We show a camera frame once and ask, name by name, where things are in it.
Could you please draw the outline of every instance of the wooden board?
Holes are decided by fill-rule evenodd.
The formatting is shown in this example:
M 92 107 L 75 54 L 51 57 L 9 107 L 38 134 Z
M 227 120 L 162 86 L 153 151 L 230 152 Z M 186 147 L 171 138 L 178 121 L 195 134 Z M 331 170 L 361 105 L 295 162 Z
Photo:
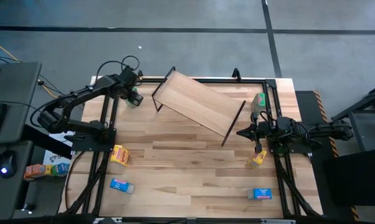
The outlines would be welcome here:
M 177 71 L 172 72 L 154 99 L 224 137 L 243 103 Z
M 258 169 L 244 167 L 255 145 L 235 132 L 249 125 L 250 105 L 244 106 L 228 141 L 221 147 L 222 136 L 191 119 L 167 107 L 157 113 L 150 99 L 157 85 L 144 83 L 139 87 L 138 92 L 145 97 L 141 106 L 129 108 L 123 101 L 119 104 L 116 143 L 131 151 L 130 166 L 108 164 L 100 216 L 281 218 L 272 156 L 268 155 Z M 262 91 L 262 86 L 256 84 L 207 86 L 240 102 L 251 101 Z M 277 79 L 277 86 L 283 115 L 300 121 L 292 80 Z M 82 120 L 99 119 L 102 104 L 103 97 L 87 102 Z M 91 160 L 92 153 L 86 152 L 69 175 L 70 204 L 87 183 Z M 298 189 L 322 213 L 310 160 L 292 154 L 292 166 Z M 135 184 L 135 192 L 130 195 L 109 188 L 112 178 Z M 246 190 L 256 187 L 271 188 L 273 199 L 247 200 Z M 92 191 L 90 209 L 96 190 Z M 288 206 L 293 211 L 288 190 L 287 195 Z M 59 212 L 64 210 L 63 200 Z

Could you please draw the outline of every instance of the blue box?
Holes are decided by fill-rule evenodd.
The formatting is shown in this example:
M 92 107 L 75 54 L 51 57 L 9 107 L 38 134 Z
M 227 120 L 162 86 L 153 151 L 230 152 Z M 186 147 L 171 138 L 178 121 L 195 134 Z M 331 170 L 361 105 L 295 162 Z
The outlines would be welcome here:
M 272 199 L 271 189 L 251 189 L 247 195 L 249 199 Z
M 114 178 L 110 183 L 110 187 L 113 189 L 121 190 L 122 192 L 126 192 L 128 194 L 132 194 L 133 190 L 135 189 L 135 186 L 133 184 Z

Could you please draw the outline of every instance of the yellow cable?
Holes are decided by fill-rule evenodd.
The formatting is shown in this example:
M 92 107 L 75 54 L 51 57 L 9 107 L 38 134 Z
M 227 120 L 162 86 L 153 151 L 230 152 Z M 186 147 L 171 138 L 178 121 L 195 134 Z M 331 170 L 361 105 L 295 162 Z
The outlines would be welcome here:
M 5 53 L 7 53 L 8 54 L 8 56 L 10 56 L 10 57 L 12 57 L 14 60 L 19 60 L 19 59 L 17 59 L 15 56 L 13 56 L 13 54 L 11 54 L 10 52 L 8 52 L 5 48 L 3 48 L 2 46 L 0 46 L 0 49 L 2 49 Z M 52 96 L 52 97 L 54 97 L 54 98 L 57 98 L 58 96 L 55 96 L 48 88 L 46 88 L 46 86 L 42 86 L 45 90 L 46 90 L 46 92 L 48 92 L 49 93 L 49 95 L 50 96 Z

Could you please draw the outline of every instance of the concrete floor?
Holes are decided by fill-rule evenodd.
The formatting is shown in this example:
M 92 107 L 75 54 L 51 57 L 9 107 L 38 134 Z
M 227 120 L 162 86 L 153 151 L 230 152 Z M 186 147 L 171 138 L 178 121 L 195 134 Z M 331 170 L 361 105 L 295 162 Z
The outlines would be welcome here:
M 375 30 L 375 0 L 267 3 L 274 29 Z M 266 29 L 261 0 L 0 0 L 0 24 Z M 375 35 L 274 37 L 282 77 L 292 78 L 296 90 L 319 91 L 328 117 L 375 87 Z M 0 44 L 19 60 L 40 61 L 42 74 L 62 91 L 83 87 L 102 62 L 126 55 L 140 59 L 145 75 L 164 75 L 174 65 L 192 76 L 229 77 L 237 67 L 244 77 L 275 77 L 267 34 L 0 31 Z M 109 65 L 103 73 L 119 70 Z M 37 88 L 33 105 L 50 99 Z M 358 150 L 354 141 L 338 149 Z M 358 212 L 375 222 L 375 207 Z

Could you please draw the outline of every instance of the yellow package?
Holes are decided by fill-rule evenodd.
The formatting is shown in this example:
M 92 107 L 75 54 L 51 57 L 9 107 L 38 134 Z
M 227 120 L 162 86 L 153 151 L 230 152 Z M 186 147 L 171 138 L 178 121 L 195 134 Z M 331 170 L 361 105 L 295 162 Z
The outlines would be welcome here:
M 249 159 L 247 160 L 246 167 L 247 168 L 257 168 L 259 165 L 262 164 L 263 159 L 267 155 L 267 152 L 265 150 L 262 150 L 260 153 L 255 153 L 255 151 L 251 154 Z
M 114 145 L 112 156 L 110 157 L 110 162 L 116 162 L 127 166 L 128 160 L 130 158 L 130 152 L 126 150 L 125 147 Z
M 52 166 L 53 165 L 45 165 L 45 173 L 44 173 L 44 175 L 53 175 L 53 173 L 52 173 Z

